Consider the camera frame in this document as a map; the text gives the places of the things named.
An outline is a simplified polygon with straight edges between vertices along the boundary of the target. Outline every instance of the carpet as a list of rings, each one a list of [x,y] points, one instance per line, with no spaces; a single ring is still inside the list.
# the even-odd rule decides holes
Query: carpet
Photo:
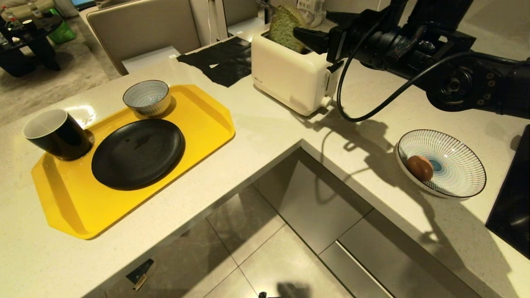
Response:
[[[121,77],[81,18],[70,18],[67,23],[77,38],[54,45],[60,71],[46,69],[28,47],[22,51],[36,61],[34,72],[12,77],[0,68],[0,126]]]

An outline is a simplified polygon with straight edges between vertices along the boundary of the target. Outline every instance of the green bag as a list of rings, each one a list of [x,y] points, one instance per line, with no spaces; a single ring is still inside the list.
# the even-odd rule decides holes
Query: green bag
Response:
[[[50,12],[52,14],[59,15],[59,13],[55,10],[55,8],[50,9]],[[54,32],[50,33],[48,37],[56,45],[60,45],[61,43],[74,40],[77,36],[70,29],[70,26],[68,26],[68,24],[65,21],[63,21],[62,24],[59,26],[59,28],[57,28]]]

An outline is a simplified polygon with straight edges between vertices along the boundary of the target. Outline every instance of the black mat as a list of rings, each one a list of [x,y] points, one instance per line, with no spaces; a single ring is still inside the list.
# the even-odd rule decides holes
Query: black mat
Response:
[[[250,42],[234,37],[177,60],[200,69],[212,82],[230,87],[251,74]]]
[[[140,120],[118,128],[101,142],[92,158],[92,173],[108,187],[137,189],[164,177],[183,151],[184,137],[175,124]]]

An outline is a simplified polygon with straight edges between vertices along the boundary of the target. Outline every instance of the blue patterned bowl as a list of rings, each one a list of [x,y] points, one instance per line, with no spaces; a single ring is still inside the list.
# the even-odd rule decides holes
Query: blue patterned bowl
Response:
[[[169,86],[157,80],[140,82],[125,91],[123,102],[140,115],[159,116],[171,103]]]
[[[418,129],[401,137],[395,149],[405,173],[424,190],[444,198],[469,198],[486,186],[486,171],[464,143],[441,132]],[[433,177],[421,182],[407,169],[414,155],[425,157],[434,168]]]

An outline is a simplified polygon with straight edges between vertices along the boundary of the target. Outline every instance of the green bread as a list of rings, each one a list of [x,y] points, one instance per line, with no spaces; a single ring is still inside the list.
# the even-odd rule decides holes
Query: green bread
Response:
[[[280,5],[270,22],[270,39],[295,52],[302,52],[304,44],[293,36],[295,27],[305,27],[304,19],[298,10]]]

